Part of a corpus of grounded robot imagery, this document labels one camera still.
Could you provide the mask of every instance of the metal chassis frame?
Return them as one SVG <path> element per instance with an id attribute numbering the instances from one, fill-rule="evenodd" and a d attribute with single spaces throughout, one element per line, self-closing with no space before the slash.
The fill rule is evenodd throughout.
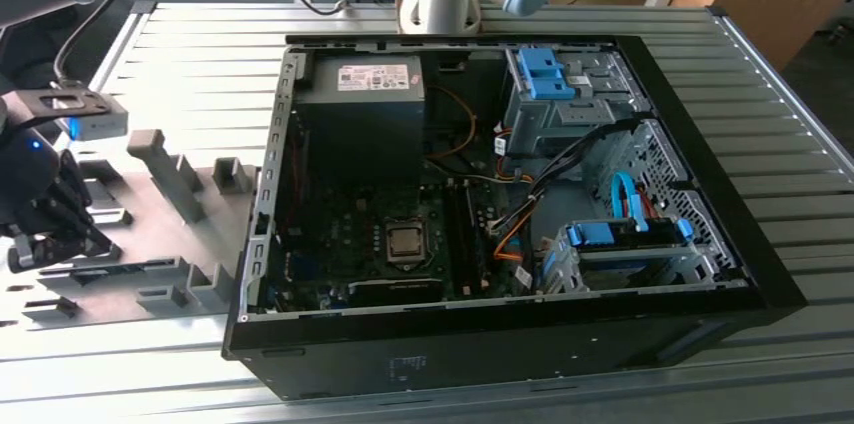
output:
<path id="1" fill-rule="evenodd" d="M 663 124 L 677 152 L 683 158 L 683 164 L 689 171 L 692 180 L 687 185 L 696 187 L 704 196 L 719 229 L 727 236 L 739 262 L 747 269 L 756 287 L 751 289 L 719 289 L 715 294 L 679 293 L 679 294 L 634 294 L 612 295 L 598 299 L 578 299 L 537 304 L 537 314 L 529 306 L 488 306 L 464 309 L 425 309 L 418 312 L 397 312 L 373 315 L 329 316 L 324 319 L 284 319 L 276 315 L 260 315 L 250 318 L 246 314 L 250 297 L 249 284 L 258 283 L 268 268 L 268 259 L 276 255 L 276 239 L 273 227 L 268 225 L 261 229 L 260 222 L 273 223 L 276 205 L 276 190 L 278 187 L 278 173 L 282 165 L 278 156 L 284 155 L 284 131 L 288 126 L 290 114 L 290 101 L 293 98 L 294 80 L 297 74 L 297 59 L 286 53 L 284 60 L 284 74 L 281 88 L 277 93 L 277 106 L 272 121 L 272 134 L 268 147 L 268 160 L 262 171 L 262 182 L 257 197 L 257 209 L 250 232 L 250 243 L 246 250 L 245 262 L 240 269 L 244 273 L 241 279 L 241 300 L 233 303 L 230 313 L 230 325 L 223 345 L 223 356 L 227 359 L 242 359 L 253 372 L 269 382 L 269 386 L 278 395 L 289 396 L 288 399 L 304 399 L 317 397 L 341 396 L 341 393 L 324 391 L 296 392 L 293 383 L 306 383 L 312 379 L 312 366 L 328 370 L 328 381 L 342 381 L 344 376 L 366 373 L 360 365 L 350 365 L 353 361 L 338 361 L 333 369 L 329 367 L 334 357 L 329 354 L 330 345 L 336 346 L 341 355 L 369 352 L 386 353 L 390 358 L 390 366 L 394 367 L 394 358 L 410 356 L 408 348 L 414 346 L 413 340 L 420 339 L 416 347 L 425 349 L 425 359 L 429 358 L 428 350 L 441 354 L 445 346 L 454 346 L 468 355 L 465 361 L 454 362 L 454 356 L 445 355 L 445 361 L 440 364 L 446 369 L 465 369 L 465 363 L 477 360 L 476 354 L 469 355 L 468 349 L 474 350 L 481 333 L 498 333 L 504 339 L 513 339 L 513 334 L 532 332 L 533 328 L 549 327 L 564 329 L 554 336 L 560 345 L 570 341 L 561 341 L 558 336 L 577 333 L 578 329 L 590 328 L 594 333 L 608 333 L 608 337 L 622 334 L 622 330 L 614 327 L 614 319 L 630 323 L 637 315 L 645 315 L 648 322 L 669 322 L 660 341 L 654 348 L 633 349 L 633 357 L 616 364 L 605 356 L 594 355 L 593 360 L 600 359 L 601 367 L 578 368 L 572 366 L 572 361 L 549 363 L 552 368 L 541 368 L 537 371 L 528 369 L 530 373 L 558 372 L 565 375 L 608 372 L 625 368 L 654 367 L 671 365 L 695 353 L 700 352 L 712 343 L 721 340 L 736 331 L 748 327 L 771 324 L 807 305 L 807 299 L 787 271 L 787 268 L 775 252 L 775 249 L 763 233 L 759 223 L 753 219 L 751 211 L 733 186 L 727 172 L 717 159 L 700 129 L 695 124 L 685 106 L 673 91 L 671 84 L 659 68 L 656 59 L 649 53 L 642 40 L 630 36 L 556 36 L 536 35 L 525 38 L 528 43 L 561 43 L 569 40 L 572 44 L 610 44 L 622 53 L 629 68 L 636 74 L 637 83 L 653 103 L 653 114 Z M 304 45 L 306 48 L 321 50 L 334 42 L 336 48 L 330 52 L 352 53 L 358 50 L 380 50 L 392 52 L 394 49 L 417 50 L 416 44 L 436 45 L 453 49 L 465 49 L 473 45 L 477 49 L 489 49 L 484 44 L 496 44 L 500 47 L 513 47 L 518 44 L 506 36 L 481 36 L 477 38 L 449 38 L 438 36 L 372 36 L 330 38 L 329 36 L 300 36 L 290 39 L 296 48 Z M 600 321 L 612 321 L 597 326 Z M 453 344 L 440 342 L 456 336 Z M 532 342 L 532 347 L 520 349 L 520 352 L 534 353 L 538 343 Z M 481 374 L 454 379 L 445 376 L 434 376 L 422 384 L 408 383 L 410 387 L 401 388 L 384 384 L 385 369 L 374 369 L 374 376 L 366 376 L 368 392 L 393 392 L 396 390 L 412 390 L 413 388 L 441 388 L 453 385 L 492 384 L 494 382 L 521 380 L 530 374 L 520 373 L 509 377 L 508 374 L 494 374 L 492 371 L 506 371 L 506 363 L 492 361 L 482 366 Z M 282 374 L 276 369 L 288 369 Z M 353 390 L 344 395 L 356 394 Z"/>

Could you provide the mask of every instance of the metal work surface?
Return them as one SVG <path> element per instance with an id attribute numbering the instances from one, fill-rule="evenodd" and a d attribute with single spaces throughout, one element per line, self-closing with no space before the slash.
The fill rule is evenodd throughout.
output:
<path id="1" fill-rule="evenodd" d="M 226 155 L 261 165 L 285 35 L 396 30 L 392 9 L 350 12 L 340 19 L 289 5 L 162 4 L 131 17 L 95 85 L 121 94 L 131 115 L 158 117 L 179 136 L 167 147 L 191 162 Z M 522 20 L 488 9 L 485 26 L 644 37 L 811 307 L 675 368 L 297 405 L 222 359 L 225 315 L 14 339 L 0 329 L 10 422 L 46 413 L 153 422 L 448 422 L 464 413 L 458 419 L 485 423 L 854 418 L 854 170 L 729 20 L 707 10 L 608 7 Z"/>

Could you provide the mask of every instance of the floor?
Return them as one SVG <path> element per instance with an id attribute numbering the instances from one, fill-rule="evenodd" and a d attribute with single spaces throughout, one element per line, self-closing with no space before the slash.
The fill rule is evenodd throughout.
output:
<path id="1" fill-rule="evenodd" d="M 117 33 L 131 9 L 139 0 L 117 0 L 105 17 L 97 21 L 83 36 L 69 59 L 70 74 L 89 80 L 101 64 Z M 293 0 L 154 0 L 161 2 L 293 2 Z M 67 31 L 53 31 L 55 44 L 62 42 Z M 51 78 L 50 65 L 35 66 L 18 76 L 17 83 L 38 87 Z M 836 46 L 825 37 L 815 37 L 785 69 L 784 78 L 808 103 L 823 122 L 849 149 L 854 151 L 854 36 Z"/>

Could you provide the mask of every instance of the blue led light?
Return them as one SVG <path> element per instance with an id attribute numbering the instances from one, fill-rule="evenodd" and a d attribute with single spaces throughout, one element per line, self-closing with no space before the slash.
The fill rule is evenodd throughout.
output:
<path id="1" fill-rule="evenodd" d="M 81 136 L 81 121 L 74 118 L 69 119 L 69 136 L 73 141 L 77 141 Z"/>

